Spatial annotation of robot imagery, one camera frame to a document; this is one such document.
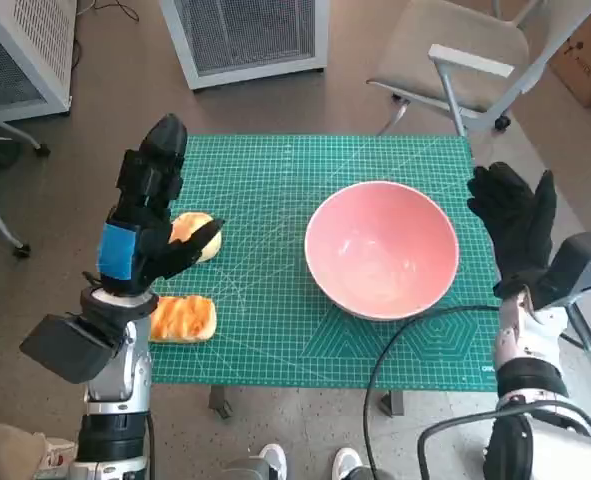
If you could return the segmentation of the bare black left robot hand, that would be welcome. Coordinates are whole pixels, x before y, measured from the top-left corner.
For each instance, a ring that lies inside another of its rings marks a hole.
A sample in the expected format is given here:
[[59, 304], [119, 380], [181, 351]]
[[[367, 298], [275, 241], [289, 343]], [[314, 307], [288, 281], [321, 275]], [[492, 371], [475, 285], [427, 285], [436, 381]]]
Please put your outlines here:
[[189, 239], [170, 239], [169, 204], [183, 186], [181, 170], [188, 133], [174, 114], [163, 116], [136, 150], [125, 151], [98, 250], [101, 286], [118, 296], [146, 292], [158, 278], [170, 279], [197, 263], [224, 221], [212, 219]]

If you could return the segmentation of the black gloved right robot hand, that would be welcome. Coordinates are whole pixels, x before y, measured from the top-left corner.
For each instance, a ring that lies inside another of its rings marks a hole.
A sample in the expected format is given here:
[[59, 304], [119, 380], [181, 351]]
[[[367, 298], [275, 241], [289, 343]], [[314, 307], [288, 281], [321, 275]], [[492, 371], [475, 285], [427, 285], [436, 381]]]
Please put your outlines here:
[[500, 280], [494, 295], [507, 300], [533, 288], [549, 268], [557, 194], [550, 170], [532, 189], [504, 162], [477, 166], [467, 182], [469, 210], [493, 243]]

